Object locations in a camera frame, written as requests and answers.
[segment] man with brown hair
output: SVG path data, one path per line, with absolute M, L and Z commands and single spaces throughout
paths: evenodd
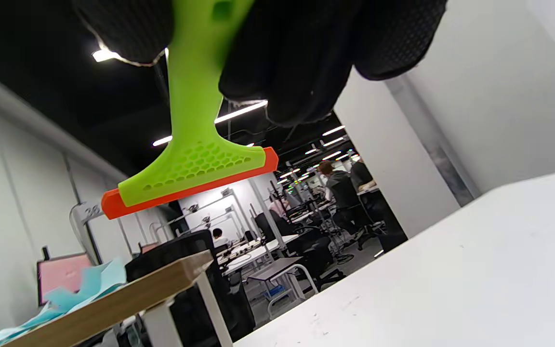
M 325 175 L 327 178 L 326 190 L 325 190 L 325 199 L 331 200 L 332 197 L 335 197 L 335 204 L 337 205 L 337 212 L 333 215 L 333 222 L 335 224 L 348 231 L 350 235 L 354 235 L 355 240 L 361 237 L 362 231 L 359 230 L 355 224 L 353 224 L 349 219 L 347 219 L 344 215 L 348 207 L 358 204 L 358 200 L 352 199 L 352 194 L 348 194 L 346 190 L 352 189 L 355 190 L 353 187 L 352 182 L 350 181 L 350 176 L 346 171 L 333 171 L 333 164 L 328 161 L 324 161 L 320 163 L 318 167 L 318 171 L 322 175 Z

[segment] white shirt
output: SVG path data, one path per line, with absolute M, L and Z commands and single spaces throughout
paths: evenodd
M 228 238 L 225 237 L 224 235 L 218 237 L 217 239 L 213 239 L 213 246 L 215 247 L 219 247 L 219 246 L 223 246 L 225 244 L 228 243 Z

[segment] fluorescent light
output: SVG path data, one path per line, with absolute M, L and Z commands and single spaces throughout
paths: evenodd
M 261 108 L 265 105 L 267 105 L 268 102 L 265 101 L 261 101 L 260 103 L 254 104 L 250 107 L 246 107 L 246 108 L 241 108 L 241 110 L 236 110 L 235 112 L 231 113 L 231 114 L 227 114 L 226 116 L 222 116 L 222 117 L 218 117 L 215 119 L 215 121 L 213 123 L 217 124 L 220 123 L 221 121 L 225 121 L 225 120 L 229 120 L 231 118 L 237 117 L 241 114 L 244 114 L 245 112 L 250 112 L 251 110 L 255 110 L 256 108 Z M 165 138 L 162 138 L 160 140 L 157 140 L 156 142 L 154 142 L 154 146 L 159 146 L 163 143 L 167 143 L 168 141 L 172 140 L 172 136 L 167 136 Z M 248 147 L 252 147 L 254 144 L 251 143 L 249 145 L 247 145 Z
M 325 143 L 323 146 L 327 147 L 327 146 L 333 145 L 333 143 L 336 143 L 336 142 L 339 142 L 339 141 L 342 141 L 342 140 L 344 140 L 344 138 L 343 138 L 343 137 L 339 137 L 339 138 L 336 138 L 336 139 L 333 140 L 333 141 L 330 141 L 330 142 Z
M 154 147 L 160 146 L 163 143 L 167 143 L 168 141 L 172 140 L 172 136 L 166 136 L 165 138 L 161 138 L 154 142 Z
M 261 101 L 260 103 L 254 104 L 252 106 L 241 108 L 241 110 L 236 110 L 235 112 L 227 114 L 226 116 L 216 118 L 213 123 L 217 124 L 217 123 L 220 123 L 221 121 L 229 120 L 231 118 L 240 116 L 244 113 L 250 112 L 251 110 L 255 110 L 256 108 L 261 108 L 263 106 L 266 106 L 268 103 L 269 102 L 265 100 L 265 101 Z
M 99 51 L 96 51 L 94 53 L 92 53 L 93 55 L 93 59 L 95 59 L 95 61 L 97 62 L 103 62 L 103 61 L 107 61 L 108 59 L 119 59 L 121 58 L 119 56 L 119 54 L 115 53 L 115 52 L 111 52 L 107 49 L 101 49 Z
M 299 170 L 301 170 L 301 169 L 295 169 L 295 170 L 293 170 L 293 171 L 291 171 L 291 172 L 285 173 L 284 175 L 280 176 L 280 178 L 284 178 L 284 177 L 286 177 L 286 176 L 290 176 L 290 175 L 294 174 L 295 172 L 298 172 Z
M 325 158 L 322 158 L 322 160 L 328 160 L 330 158 L 333 158 L 333 157 L 337 156 L 337 154 L 340 154 L 341 152 L 342 151 L 337 151 L 337 152 L 331 154 L 330 156 L 326 156 Z
M 343 125 L 341 125 L 341 126 L 335 128 L 335 129 L 333 129 L 333 130 L 330 130 L 330 131 L 328 131 L 328 132 L 322 134 L 322 136 L 327 136 L 328 134 L 333 134 L 334 132 L 336 132 L 336 131 L 338 131 L 338 130 L 341 130 L 341 129 L 344 129 L 344 126 L 343 126 Z

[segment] white table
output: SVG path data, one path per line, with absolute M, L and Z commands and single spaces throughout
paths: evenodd
M 306 212 L 306 213 L 300 215 L 299 217 L 297 217 L 296 219 L 292 219 L 291 222 L 293 222 L 293 223 L 302 222 L 302 221 L 304 221 L 307 217 L 310 217 L 310 216 L 313 215 L 313 214 L 314 214 L 313 212 Z
M 287 235 L 282 237 L 282 240 L 284 240 L 284 243 L 288 243 L 291 242 L 292 240 L 296 239 L 297 237 L 299 237 L 299 235 Z M 275 250 L 277 250 L 277 248 L 279 248 L 279 243 L 277 240 L 273 240 L 271 242 L 267 243 L 267 248 L 269 249 L 269 252 L 273 252 Z M 253 262 L 256 261 L 256 259 L 260 259 L 262 257 L 264 257 L 264 255 L 266 254 L 266 250 L 263 246 L 260 246 L 258 248 L 256 248 L 256 250 L 253 250 L 251 252 L 249 252 L 248 254 L 244 254 L 241 255 L 241 257 L 238 257 L 236 259 L 234 259 L 232 262 L 230 262 L 230 264 L 228 264 L 228 270 L 225 271 L 225 275 L 230 275 L 233 272 L 235 272 L 236 270 L 239 270 L 240 268 L 246 266 L 247 264 L 251 264 Z
M 489 192 L 234 345 L 555 346 L 555 175 Z
M 377 185 L 374 185 L 367 189 L 363 189 L 362 191 L 358 192 L 357 195 L 361 196 L 367 193 L 372 193 L 373 191 L 377 191 L 377 190 L 380 190 L 379 187 Z

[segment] white pillar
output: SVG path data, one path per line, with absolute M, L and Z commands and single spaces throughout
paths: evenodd
M 460 208 L 385 83 L 353 69 L 335 113 L 408 238 Z

